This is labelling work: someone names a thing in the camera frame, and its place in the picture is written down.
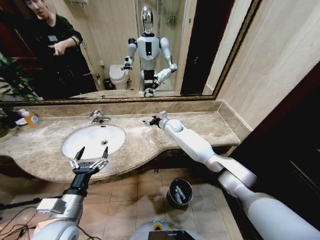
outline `man's hand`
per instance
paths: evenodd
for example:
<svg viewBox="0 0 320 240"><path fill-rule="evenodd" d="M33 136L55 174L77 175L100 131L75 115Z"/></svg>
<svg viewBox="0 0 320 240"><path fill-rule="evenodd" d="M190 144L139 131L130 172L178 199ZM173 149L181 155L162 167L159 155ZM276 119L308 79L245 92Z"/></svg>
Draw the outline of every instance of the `man's hand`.
<svg viewBox="0 0 320 240"><path fill-rule="evenodd" d="M60 41L57 42L54 45L48 46L49 48L53 48L55 50L54 56L61 56L65 54L66 48L68 47L68 44L66 41Z"/></svg>

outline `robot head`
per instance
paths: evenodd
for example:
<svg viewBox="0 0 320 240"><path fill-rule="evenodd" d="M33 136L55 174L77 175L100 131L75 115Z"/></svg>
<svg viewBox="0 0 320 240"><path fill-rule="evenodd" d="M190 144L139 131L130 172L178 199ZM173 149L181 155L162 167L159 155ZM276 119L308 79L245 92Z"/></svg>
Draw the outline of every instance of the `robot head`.
<svg viewBox="0 0 320 240"><path fill-rule="evenodd" d="M152 32L152 27L154 24L154 14L149 6L144 6L141 11L141 21L143 23L143 29L146 34Z"/></svg>

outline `orange bottle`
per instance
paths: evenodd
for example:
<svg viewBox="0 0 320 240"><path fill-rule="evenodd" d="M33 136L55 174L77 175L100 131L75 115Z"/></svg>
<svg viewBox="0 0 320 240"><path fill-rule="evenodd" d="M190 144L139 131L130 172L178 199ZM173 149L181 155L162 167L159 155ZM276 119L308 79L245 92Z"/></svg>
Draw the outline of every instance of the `orange bottle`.
<svg viewBox="0 0 320 240"><path fill-rule="evenodd" d="M41 124L40 118L38 118L33 113L26 111L24 108L18 111L22 117L24 117L25 121L33 128L38 127Z"/></svg>

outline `chrome faucet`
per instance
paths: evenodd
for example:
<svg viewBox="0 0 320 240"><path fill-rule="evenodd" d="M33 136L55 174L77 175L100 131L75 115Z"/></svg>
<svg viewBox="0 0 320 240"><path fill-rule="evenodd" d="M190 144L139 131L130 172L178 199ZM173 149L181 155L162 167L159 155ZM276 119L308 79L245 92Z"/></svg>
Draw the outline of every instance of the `chrome faucet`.
<svg viewBox="0 0 320 240"><path fill-rule="evenodd" d="M99 110L95 110L93 113L91 113L90 119L93 119L91 122L92 124L100 123L101 125L105 122L111 121L111 117L104 116L104 114Z"/></svg>

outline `marble countertop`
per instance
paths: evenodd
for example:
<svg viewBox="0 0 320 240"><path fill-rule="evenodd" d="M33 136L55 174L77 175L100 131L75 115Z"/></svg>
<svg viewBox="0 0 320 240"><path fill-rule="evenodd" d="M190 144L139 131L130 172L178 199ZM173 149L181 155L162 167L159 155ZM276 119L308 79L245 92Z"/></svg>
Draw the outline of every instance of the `marble countertop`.
<svg viewBox="0 0 320 240"><path fill-rule="evenodd" d="M144 125L143 120L150 120L153 115L155 114L110 116L110 125L124 130L125 142L119 150L109 155L108 165L93 175L92 180L126 174L165 150L179 148L162 129ZM168 116L170 119L179 119L212 146L236 146L240 143L216 111L169 113ZM52 182L71 182L74 173L69 159L62 153L62 145L72 132L92 126L91 121L83 116L45 117L39 127L16 127L0 138L0 157L12 157L23 170L37 178Z"/></svg>

